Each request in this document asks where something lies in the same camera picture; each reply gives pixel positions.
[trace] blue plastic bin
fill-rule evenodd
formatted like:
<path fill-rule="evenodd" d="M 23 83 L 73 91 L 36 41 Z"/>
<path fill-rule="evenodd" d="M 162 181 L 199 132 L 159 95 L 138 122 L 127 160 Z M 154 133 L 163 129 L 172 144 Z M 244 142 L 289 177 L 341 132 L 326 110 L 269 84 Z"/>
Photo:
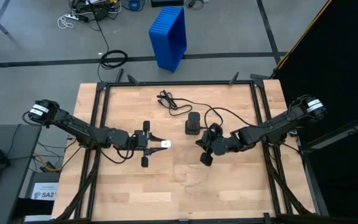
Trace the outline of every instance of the blue plastic bin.
<path fill-rule="evenodd" d="M 174 72 L 187 48 L 185 10 L 163 7 L 149 29 L 149 36 L 158 66 Z"/>

